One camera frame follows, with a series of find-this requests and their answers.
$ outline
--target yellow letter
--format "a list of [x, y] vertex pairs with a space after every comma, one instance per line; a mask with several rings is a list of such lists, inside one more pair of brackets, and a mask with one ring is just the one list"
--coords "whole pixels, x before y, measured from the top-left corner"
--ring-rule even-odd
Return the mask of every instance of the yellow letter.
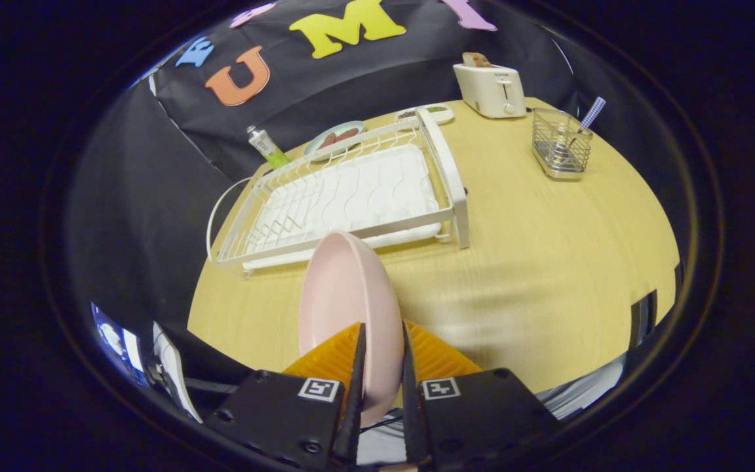
[[370, 41], [404, 35], [404, 27], [395, 24], [389, 15], [380, 8], [381, 0], [354, 0], [345, 6], [342, 19], [320, 15], [308, 15], [290, 25], [290, 31], [299, 30], [305, 34], [314, 46], [313, 56], [320, 59], [339, 52], [340, 43], [328, 39], [336, 39], [356, 45], [360, 42], [360, 27], [366, 29], [363, 38]]
[[261, 46], [255, 46], [241, 54], [235, 62], [246, 64], [246, 68], [252, 73], [252, 81], [246, 86], [238, 87], [235, 85], [229, 77], [230, 66], [215, 72], [215, 75], [212, 75], [206, 81], [206, 88], [212, 89], [221, 104], [228, 107], [243, 104], [243, 102], [261, 92], [261, 89], [270, 80], [270, 69], [264, 64], [264, 59], [261, 59]]

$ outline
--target orange letter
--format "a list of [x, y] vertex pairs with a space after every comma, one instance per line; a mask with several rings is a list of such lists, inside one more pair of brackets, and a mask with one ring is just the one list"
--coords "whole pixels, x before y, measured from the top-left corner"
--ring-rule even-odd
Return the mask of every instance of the orange letter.
[[241, 54], [235, 62], [245, 64], [252, 73], [252, 81], [249, 84], [243, 87], [236, 86], [229, 77], [231, 66], [220, 69], [206, 82], [206, 89], [212, 89], [221, 104], [227, 107], [243, 104], [246, 100], [258, 95], [270, 80], [270, 69], [264, 64], [264, 59], [261, 59], [261, 46], [255, 46]]

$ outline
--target toaster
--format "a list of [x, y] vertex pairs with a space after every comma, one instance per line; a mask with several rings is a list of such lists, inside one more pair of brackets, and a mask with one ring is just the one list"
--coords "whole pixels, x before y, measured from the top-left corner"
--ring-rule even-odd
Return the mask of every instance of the toaster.
[[482, 116], [500, 117], [526, 116], [524, 87], [520, 75], [509, 67], [468, 67], [453, 65], [462, 100]]

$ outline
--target blue checkered handle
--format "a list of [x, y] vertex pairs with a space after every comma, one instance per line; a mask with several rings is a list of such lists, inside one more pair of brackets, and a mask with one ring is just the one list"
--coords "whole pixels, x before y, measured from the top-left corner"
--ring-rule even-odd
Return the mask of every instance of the blue checkered handle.
[[584, 120], [581, 120], [581, 129], [588, 129], [590, 128], [591, 123], [593, 123], [593, 120], [596, 119], [596, 116], [599, 114], [599, 111], [602, 111], [602, 107], [605, 106], [605, 99], [601, 96], [596, 97], [596, 101], [593, 102], [593, 106], [590, 107], [590, 111], [587, 112], [587, 116], [585, 116]]

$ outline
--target pink plate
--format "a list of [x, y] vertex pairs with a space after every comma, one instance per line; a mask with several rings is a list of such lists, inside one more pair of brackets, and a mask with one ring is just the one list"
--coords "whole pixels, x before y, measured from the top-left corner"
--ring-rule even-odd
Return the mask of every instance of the pink plate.
[[386, 415], [401, 384], [404, 332], [398, 299], [378, 255], [360, 239], [328, 233], [305, 274], [299, 308], [302, 355], [357, 322], [366, 323], [360, 426]]

